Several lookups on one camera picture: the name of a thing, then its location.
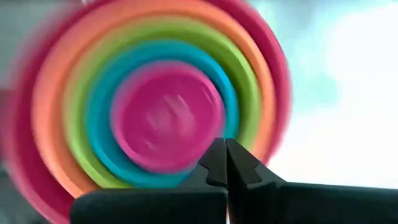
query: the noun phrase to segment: black plastic jaw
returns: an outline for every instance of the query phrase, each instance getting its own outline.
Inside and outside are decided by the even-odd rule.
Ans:
[[[225,224],[226,144],[215,139],[190,176],[175,189],[97,190],[75,200],[72,224]]]
[[[71,223],[398,223],[398,190],[286,182],[232,139],[215,139],[176,189],[99,190]]]
[[[227,146],[231,223],[398,223],[398,190],[286,182],[236,141]]]

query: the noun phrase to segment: black clamp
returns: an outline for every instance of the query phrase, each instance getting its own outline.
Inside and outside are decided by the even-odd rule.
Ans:
[[[70,220],[225,224],[227,206],[234,224],[398,223],[398,190],[286,182],[233,139],[215,139],[175,189],[91,192]]]

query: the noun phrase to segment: pink bowl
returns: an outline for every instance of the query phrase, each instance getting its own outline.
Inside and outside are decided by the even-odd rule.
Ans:
[[[212,82],[195,67],[158,61],[133,72],[114,97],[112,129],[122,150],[145,170],[192,167],[224,125]]]

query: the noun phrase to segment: stacked plastic bowls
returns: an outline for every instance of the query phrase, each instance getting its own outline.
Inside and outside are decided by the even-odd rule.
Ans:
[[[18,65],[7,162],[46,219],[96,189],[176,187],[217,137],[267,163],[287,124],[284,54],[238,0],[105,0]]]

